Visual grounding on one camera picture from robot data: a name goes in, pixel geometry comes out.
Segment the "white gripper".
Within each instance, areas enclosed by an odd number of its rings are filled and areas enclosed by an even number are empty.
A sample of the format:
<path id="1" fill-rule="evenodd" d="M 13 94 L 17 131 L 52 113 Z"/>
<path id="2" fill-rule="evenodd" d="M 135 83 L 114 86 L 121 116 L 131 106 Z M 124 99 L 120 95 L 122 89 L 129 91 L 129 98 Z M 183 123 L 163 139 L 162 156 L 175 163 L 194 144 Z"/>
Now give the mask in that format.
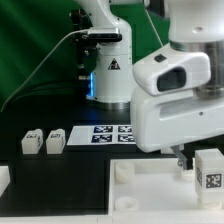
<path id="1" fill-rule="evenodd" d="M 153 97 L 137 87 L 130 119 L 134 140 L 142 151 L 171 147 L 178 166 L 192 170 L 193 159 L 181 144 L 224 134 L 224 97 L 201 99 L 191 90 Z"/>

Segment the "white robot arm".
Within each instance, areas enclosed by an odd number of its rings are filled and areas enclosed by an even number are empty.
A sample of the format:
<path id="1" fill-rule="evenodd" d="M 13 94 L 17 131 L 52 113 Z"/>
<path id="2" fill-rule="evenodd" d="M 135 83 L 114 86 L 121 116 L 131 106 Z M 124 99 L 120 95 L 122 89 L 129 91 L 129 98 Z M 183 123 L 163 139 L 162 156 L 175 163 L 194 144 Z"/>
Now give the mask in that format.
<path id="1" fill-rule="evenodd" d="M 76 0 L 99 52 L 91 100 L 130 107 L 132 133 L 144 152 L 169 148 L 186 170 L 187 143 L 224 134 L 224 0 Z M 168 44 L 138 62 L 131 29 L 110 8 L 141 3 L 170 22 Z"/>

